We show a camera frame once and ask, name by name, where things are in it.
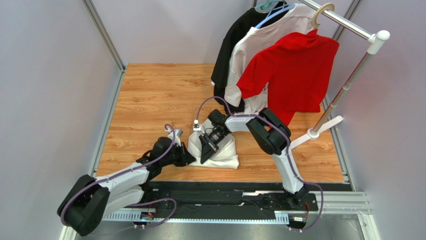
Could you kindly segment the white cloth napkin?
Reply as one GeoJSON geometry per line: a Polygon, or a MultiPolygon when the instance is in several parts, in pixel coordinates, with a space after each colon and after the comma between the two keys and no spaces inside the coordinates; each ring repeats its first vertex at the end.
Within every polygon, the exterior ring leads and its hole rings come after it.
{"type": "Polygon", "coordinates": [[[206,168],[221,168],[236,170],[239,166],[239,156],[237,155],[237,147],[235,138],[229,134],[219,144],[218,153],[214,154],[204,163],[201,163],[202,145],[199,139],[201,131],[194,131],[188,137],[187,150],[195,157],[195,162],[191,166],[206,168]]]}

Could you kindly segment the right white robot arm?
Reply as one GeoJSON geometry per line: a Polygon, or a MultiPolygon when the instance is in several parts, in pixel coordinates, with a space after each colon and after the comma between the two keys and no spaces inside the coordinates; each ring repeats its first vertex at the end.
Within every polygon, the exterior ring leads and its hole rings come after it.
{"type": "Polygon", "coordinates": [[[286,202],[290,205],[302,203],[309,191],[300,177],[291,149],[291,131],[270,109],[264,108],[257,114],[225,115],[213,110],[207,117],[212,124],[210,133],[198,138],[201,146],[200,163],[204,164],[224,148],[220,143],[234,132],[250,132],[259,147],[271,155],[287,192],[286,202]]]}

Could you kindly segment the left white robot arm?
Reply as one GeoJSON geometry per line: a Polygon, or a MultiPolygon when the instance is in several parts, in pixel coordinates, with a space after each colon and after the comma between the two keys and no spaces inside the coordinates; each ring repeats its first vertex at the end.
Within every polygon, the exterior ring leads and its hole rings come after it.
{"type": "Polygon", "coordinates": [[[81,176],[57,209],[61,222],[80,236],[92,233],[104,217],[142,203],[148,182],[168,165],[185,167],[196,161],[184,143],[160,137],[153,148],[130,166],[110,175],[81,176]]]}

